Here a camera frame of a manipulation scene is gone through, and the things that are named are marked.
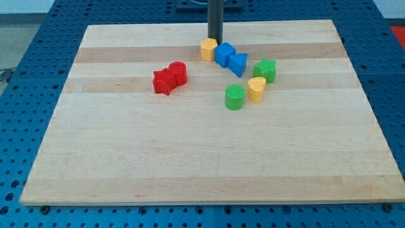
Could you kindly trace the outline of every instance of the green cube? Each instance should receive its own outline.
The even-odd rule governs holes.
[[[266,83],[273,83],[276,76],[276,61],[262,58],[253,66],[253,77],[264,77]]]

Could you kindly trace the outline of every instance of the green cylinder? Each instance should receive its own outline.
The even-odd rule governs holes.
[[[227,87],[225,91],[225,106],[229,110],[239,110],[243,107],[245,98],[245,89],[237,84]]]

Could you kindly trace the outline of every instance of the table surface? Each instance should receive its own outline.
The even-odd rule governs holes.
[[[224,23],[224,41],[249,55],[242,78],[201,59],[206,31],[206,23],[89,26],[21,202],[405,200],[405,182],[331,20]],[[262,102],[227,110],[227,86],[246,87],[263,57],[277,62],[277,77]],[[155,94],[152,72],[171,61],[185,62],[188,83]]]
[[[372,1],[244,1],[226,21],[332,19],[383,134],[405,172],[405,61]],[[84,31],[90,24],[205,22],[202,10],[176,11],[173,1],[56,0],[0,98],[1,226],[28,227],[387,227],[404,226],[403,203],[383,205],[262,205],[160,207],[39,207],[21,205],[34,162]]]

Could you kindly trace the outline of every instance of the black pole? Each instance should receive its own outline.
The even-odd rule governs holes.
[[[223,0],[208,0],[208,38],[222,44]]]

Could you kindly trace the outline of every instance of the green block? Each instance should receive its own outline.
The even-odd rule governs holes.
[[[253,66],[253,77],[264,77],[266,83],[273,83],[276,76],[276,61],[262,58]]]
[[[237,84],[227,87],[225,91],[225,106],[230,110],[239,110],[243,107],[245,89]]]

